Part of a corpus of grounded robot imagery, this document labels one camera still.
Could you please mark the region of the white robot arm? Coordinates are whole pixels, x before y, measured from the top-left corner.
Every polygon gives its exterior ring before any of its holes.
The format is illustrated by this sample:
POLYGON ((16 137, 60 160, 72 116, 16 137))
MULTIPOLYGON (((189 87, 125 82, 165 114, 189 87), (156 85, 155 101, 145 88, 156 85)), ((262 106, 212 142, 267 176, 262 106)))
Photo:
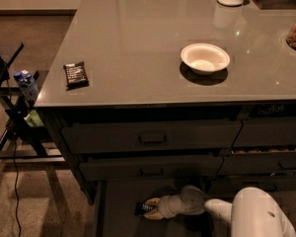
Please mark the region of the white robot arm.
POLYGON ((176 195, 153 197, 144 202, 143 216, 150 220, 170 219, 178 214, 209 212, 224 221, 231 237, 296 237, 296 231, 275 199, 265 191, 246 187, 232 202, 211 198, 195 186, 185 186, 176 195))

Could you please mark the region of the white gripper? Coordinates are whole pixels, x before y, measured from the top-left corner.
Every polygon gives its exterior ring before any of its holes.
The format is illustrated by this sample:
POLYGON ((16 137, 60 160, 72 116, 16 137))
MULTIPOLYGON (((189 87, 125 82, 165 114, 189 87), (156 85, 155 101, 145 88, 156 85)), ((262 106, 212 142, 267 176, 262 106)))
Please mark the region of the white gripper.
POLYGON ((169 219, 182 215, 199 215, 204 209, 205 193, 195 186, 185 186, 176 195, 167 195, 161 198, 152 197, 145 201, 146 205, 157 206, 157 211, 144 214, 149 220, 169 219))

